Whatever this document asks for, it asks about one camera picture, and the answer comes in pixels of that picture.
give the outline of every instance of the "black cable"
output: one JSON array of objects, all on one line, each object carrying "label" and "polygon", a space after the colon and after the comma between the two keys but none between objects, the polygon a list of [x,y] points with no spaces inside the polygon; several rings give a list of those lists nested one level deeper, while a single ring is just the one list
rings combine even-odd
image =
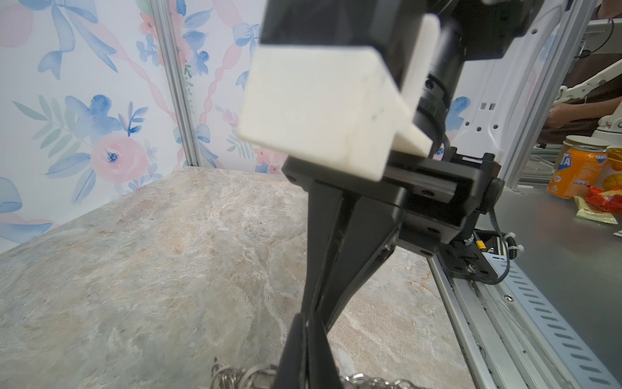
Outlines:
[{"label": "black cable", "polygon": [[607,37],[607,39],[603,42],[603,44],[601,44],[600,46],[598,46],[596,49],[594,49],[594,51],[589,51],[589,50],[584,50],[587,53],[583,53],[581,52],[581,54],[579,54],[578,56],[576,56],[575,58],[578,59],[584,59],[589,57],[590,55],[594,54],[595,52],[599,51],[607,42],[609,42],[609,39],[611,38],[611,36],[613,35],[613,28],[615,26],[615,24],[613,23],[613,19],[609,18],[607,24],[609,24],[609,22],[611,22],[611,30],[609,31],[609,36]]},{"label": "black cable", "polygon": [[[488,237],[498,236],[497,231],[495,230],[478,230],[477,233],[479,234],[480,237],[482,237],[482,240],[485,240]],[[507,237],[505,239],[508,242],[508,247],[517,246],[516,240],[512,236],[508,236],[508,234],[504,232],[501,232],[501,233],[503,234],[504,237]],[[515,260],[517,256],[518,256],[518,249],[515,249],[515,248],[509,249],[510,260]]]},{"label": "black cable", "polygon": [[443,135],[443,145],[445,146],[445,152],[447,152],[447,150],[449,150],[449,148],[452,147],[452,144],[449,141],[449,138],[447,137],[447,134]]},{"label": "black cable", "polygon": [[507,277],[509,274],[508,243],[503,237],[503,234],[501,233],[501,229],[499,228],[499,225],[497,224],[497,216],[494,214],[494,209],[491,209],[490,211],[488,211],[488,215],[490,216],[490,224],[493,225],[494,231],[496,232],[497,236],[499,236],[499,239],[501,240],[501,242],[503,242],[504,254],[506,256],[506,269],[503,271],[503,274],[494,281],[485,281],[482,279],[478,279],[478,281],[486,285],[497,285],[498,283],[502,282],[505,279],[505,277]]}]

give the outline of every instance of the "floral wallpaper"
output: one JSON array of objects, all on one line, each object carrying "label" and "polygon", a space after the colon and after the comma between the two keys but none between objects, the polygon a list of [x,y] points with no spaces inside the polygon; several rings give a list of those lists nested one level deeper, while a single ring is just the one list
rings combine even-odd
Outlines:
[{"label": "floral wallpaper", "polygon": [[[237,137],[266,0],[169,0],[192,121],[205,166],[281,174],[284,154]],[[146,14],[143,19],[150,20]]]},{"label": "floral wallpaper", "polygon": [[0,1],[0,252],[185,164],[149,5]]},{"label": "floral wallpaper", "polygon": [[[266,0],[169,0],[204,166],[281,174],[237,137]],[[0,0],[0,253],[186,165],[150,0]]]}]

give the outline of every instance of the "stone surface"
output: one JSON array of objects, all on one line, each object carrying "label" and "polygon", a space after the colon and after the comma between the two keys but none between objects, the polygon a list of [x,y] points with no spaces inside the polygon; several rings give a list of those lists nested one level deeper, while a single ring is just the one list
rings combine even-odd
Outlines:
[{"label": "stone surface", "polygon": [[[0,388],[207,386],[277,363],[305,279],[307,194],[188,168],[0,256]],[[402,249],[329,334],[342,373],[473,388],[424,258]]]}]

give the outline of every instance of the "fanta can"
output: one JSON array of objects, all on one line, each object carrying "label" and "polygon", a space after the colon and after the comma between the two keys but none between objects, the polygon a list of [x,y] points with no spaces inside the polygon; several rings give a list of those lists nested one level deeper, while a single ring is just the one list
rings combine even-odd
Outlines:
[{"label": "fanta can", "polygon": [[596,146],[572,146],[562,156],[557,170],[551,178],[548,193],[572,199],[586,196],[588,185],[593,185],[607,161],[604,148]]}]

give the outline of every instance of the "snack bag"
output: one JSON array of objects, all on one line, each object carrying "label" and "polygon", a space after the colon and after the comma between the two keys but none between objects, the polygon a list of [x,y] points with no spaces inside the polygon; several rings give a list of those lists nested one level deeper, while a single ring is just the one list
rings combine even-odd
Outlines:
[{"label": "snack bag", "polygon": [[585,201],[605,212],[622,213],[622,186],[607,191],[590,186]]},{"label": "snack bag", "polygon": [[595,222],[603,222],[609,224],[618,224],[616,218],[608,213],[600,211],[590,204],[585,202],[585,199],[581,196],[575,196],[575,203],[577,203],[577,216],[587,220],[594,220]]}]

